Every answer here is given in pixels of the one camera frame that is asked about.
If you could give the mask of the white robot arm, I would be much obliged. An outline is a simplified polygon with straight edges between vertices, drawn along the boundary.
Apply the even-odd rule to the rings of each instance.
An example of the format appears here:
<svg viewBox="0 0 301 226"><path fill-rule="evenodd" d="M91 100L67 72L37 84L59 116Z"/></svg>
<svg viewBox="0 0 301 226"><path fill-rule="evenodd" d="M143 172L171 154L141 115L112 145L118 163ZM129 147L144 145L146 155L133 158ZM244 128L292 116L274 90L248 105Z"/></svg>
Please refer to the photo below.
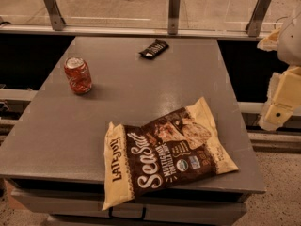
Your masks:
<svg viewBox="0 0 301 226"><path fill-rule="evenodd" d="M258 122L263 130L275 131L301 106L301 5L257 47L277 51L278 59L289 65L285 72L272 74Z"/></svg>

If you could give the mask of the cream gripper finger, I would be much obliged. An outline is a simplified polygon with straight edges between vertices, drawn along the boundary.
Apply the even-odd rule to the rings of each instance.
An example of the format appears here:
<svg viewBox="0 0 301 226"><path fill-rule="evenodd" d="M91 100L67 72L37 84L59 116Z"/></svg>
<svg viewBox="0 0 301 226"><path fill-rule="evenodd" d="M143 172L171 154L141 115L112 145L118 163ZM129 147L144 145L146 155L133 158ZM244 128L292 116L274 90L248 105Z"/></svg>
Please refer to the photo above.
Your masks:
<svg viewBox="0 0 301 226"><path fill-rule="evenodd" d="M273 30L267 37L260 40L257 47L266 52L276 51L278 48L279 33L279 28Z"/></svg>
<svg viewBox="0 0 301 226"><path fill-rule="evenodd" d="M301 106L301 67L290 66L283 73L273 73L267 90L267 101L258 125L275 131Z"/></svg>

